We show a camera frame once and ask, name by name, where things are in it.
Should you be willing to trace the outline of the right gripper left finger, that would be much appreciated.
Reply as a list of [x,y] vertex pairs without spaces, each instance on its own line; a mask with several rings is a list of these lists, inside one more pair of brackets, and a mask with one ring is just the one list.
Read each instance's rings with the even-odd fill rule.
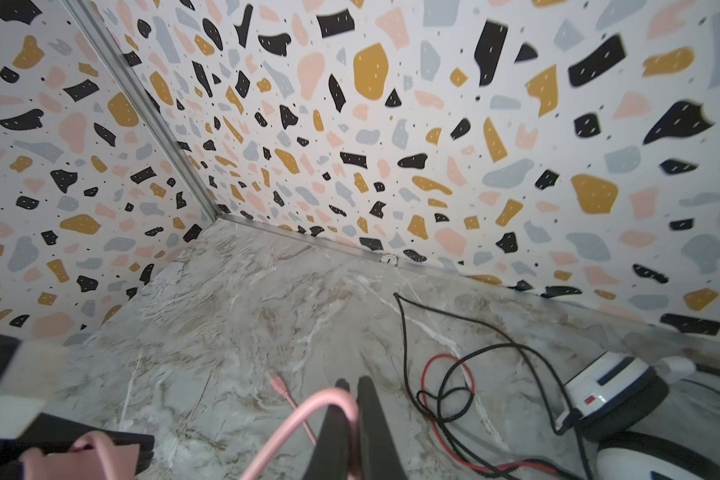
[[351,477],[351,394],[349,383],[339,379],[339,390],[328,401],[317,443],[302,478],[345,480]]

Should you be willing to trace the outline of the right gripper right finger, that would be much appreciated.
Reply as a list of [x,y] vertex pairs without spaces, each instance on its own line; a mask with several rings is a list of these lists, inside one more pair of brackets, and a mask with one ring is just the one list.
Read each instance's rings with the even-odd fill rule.
[[369,376],[359,379],[357,401],[361,478],[406,480],[376,387]]

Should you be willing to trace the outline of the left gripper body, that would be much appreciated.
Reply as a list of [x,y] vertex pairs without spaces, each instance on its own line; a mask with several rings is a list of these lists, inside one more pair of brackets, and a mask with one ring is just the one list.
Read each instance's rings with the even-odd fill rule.
[[146,471],[154,457],[153,436],[96,429],[45,412],[65,363],[62,347],[0,335],[0,479],[24,479],[19,457],[26,450],[64,453],[91,431],[107,434],[116,445],[138,444],[136,476]]

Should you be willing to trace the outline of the white black headphones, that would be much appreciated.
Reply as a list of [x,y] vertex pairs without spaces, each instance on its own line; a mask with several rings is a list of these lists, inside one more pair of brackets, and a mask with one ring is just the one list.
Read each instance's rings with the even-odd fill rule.
[[720,369],[686,357],[654,364],[606,351],[562,387],[555,427],[597,444],[601,479],[720,479],[720,464],[677,442],[632,429],[679,382],[720,396]]

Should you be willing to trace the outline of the pink headphones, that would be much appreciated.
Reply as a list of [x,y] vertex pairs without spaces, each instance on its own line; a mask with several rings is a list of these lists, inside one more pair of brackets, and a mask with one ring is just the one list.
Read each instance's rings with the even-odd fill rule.
[[44,454],[33,447],[19,461],[24,479],[134,479],[140,446],[116,445],[100,431],[78,438],[64,453]]

